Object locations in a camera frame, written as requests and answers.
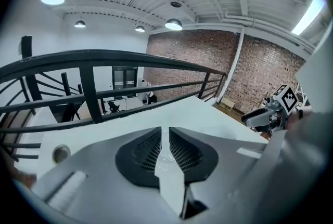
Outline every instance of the rectangular light fixture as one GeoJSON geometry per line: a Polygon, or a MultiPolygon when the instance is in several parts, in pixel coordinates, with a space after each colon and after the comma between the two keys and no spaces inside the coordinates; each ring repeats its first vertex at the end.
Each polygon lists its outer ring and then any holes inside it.
{"type": "Polygon", "coordinates": [[[317,17],[324,5],[324,0],[312,0],[310,7],[306,11],[300,22],[296,25],[294,30],[292,30],[291,32],[293,34],[300,35],[305,30],[305,28],[307,28],[310,23],[317,17]]]}

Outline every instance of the red brick wall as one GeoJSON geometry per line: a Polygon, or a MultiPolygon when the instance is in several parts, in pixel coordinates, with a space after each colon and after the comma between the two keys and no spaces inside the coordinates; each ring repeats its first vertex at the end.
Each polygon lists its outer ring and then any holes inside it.
{"type": "MultiPolygon", "coordinates": [[[[147,53],[193,62],[224,71],[231,68],[237,50],[239,34],[215,30],[167,32],[149,37],[147,53]]],[[[296,87],[293,77],[304,60],[288,50],[268,41],[245,36],[239,61],[226,94],[235,100],[235,108],[250,111],[266,92],[271,93],[281,84],[296,87]]],[[[144,78],[151,84],[202,81],[204,73],[145,68],[144,78]]],[[[218,78],[211,75],[210,80],[218,78]]],[[[200,85],[157,91],[158,101],[188,94],[200,85]]]]}

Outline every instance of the white table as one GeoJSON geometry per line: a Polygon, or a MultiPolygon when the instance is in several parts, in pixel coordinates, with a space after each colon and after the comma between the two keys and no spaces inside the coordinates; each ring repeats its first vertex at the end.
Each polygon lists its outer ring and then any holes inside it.
{"type": "Polygon", "coordinates": [[[169,126],[175,126],[224,138],[267,142],[263,137],[223,112],[196,97],[189,97],[112,121],[45,132],[38,159],[37,178],[56,165],[52,159],[52,152],[60,144],[67,145],[73,155],[94,142],[157,126],[162,126],[164,130],[169,126]]]}

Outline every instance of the black framed door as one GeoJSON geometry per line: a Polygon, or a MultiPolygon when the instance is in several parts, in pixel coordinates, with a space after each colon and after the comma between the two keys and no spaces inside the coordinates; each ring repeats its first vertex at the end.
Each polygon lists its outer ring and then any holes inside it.
{"type": "Polygon", "coordinates": [[[137,68],[135,67],[112,67],[112,84],[114,90],[136,87],[137,68]]]}

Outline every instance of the brick wall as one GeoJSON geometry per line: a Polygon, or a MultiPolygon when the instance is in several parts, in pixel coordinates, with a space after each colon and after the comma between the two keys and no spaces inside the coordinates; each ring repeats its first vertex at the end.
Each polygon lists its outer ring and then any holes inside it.
{"type": "MultiPolygon", "coordinates": [[[[215,30],[192,30],[151,35],[147,53],[200,64],[227,74],[236,54],[239,34],[215,30]]],[[[235,108],[250,111],[256,102],[281,84],[296,88],[293,77],[304,60],[268,41],[245,36],[239,61],[226,94],[235,108]]],[[[205,73],[145,68],[144,78],[151,84],[203,81],[205,73]]],[[[201,85],[157,91],[158,101],[199,90],[201,85]]]]}

